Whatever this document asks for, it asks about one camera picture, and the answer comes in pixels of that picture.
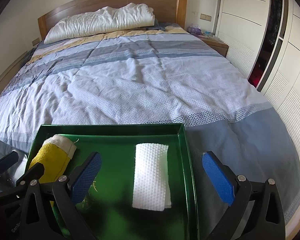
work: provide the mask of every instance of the wall outlet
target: wall outlet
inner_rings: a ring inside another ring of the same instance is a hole
[[[200,19],[211,22],[212,17],[210,15],[206,15],[206,14],[202,13],[202,14],[200,14]]]
[[[35,40],[32,41],[32,46],[37,45],[40,42],[39,38],[36,38]]]

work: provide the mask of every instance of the yellow cloth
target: yellow cloth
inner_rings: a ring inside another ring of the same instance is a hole
[[[71,140],[62,135],[55,135],[45,140],[29,168],[37,162],[42,163],[44,174],[39,182],[55,182],[65,172],[75,150],[76,146]]]

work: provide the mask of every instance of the bed frame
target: bed frame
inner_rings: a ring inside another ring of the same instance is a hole
[[[27,51],[18,57],[1,75],[0,75],[0,95],[10,80],[18,73]]]
[[[41,38],[44,40],[48,31],[64,17],[97,11],[105,6],[120,8],[131,2],[152,7],[159,22],[177,23],[185,27],[187,0],[73,0],[38,18]]]

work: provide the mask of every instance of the metal screw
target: metal screw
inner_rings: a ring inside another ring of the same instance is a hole
[[[239,181],[246,181],[246,177],[243,176],[243,175],[239,175],[239,176],[238,176],[238,180],[239,180]]]
[[[60,182],[63,182],[63,181],[65,181],[67,179],[67,176],[66,175],[61,175],[60,177],[59,177],[59,181]]]
[[[34,186],[34,185],[36,185],[36,184],[37,184],[37,180],[36,180],[36,179],[31,180],[31,182],[30,182],[30,185],[31,185],[31,186]]]
[[[268,182],[269,182],[270,185],[274,185],[275,184],[274,179],[268,179]]]

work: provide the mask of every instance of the white towel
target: white towel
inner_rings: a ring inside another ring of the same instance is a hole
[[[171,207],[167,152],[168,145],[136,145],[132,200],[134,208],[163,211]]]

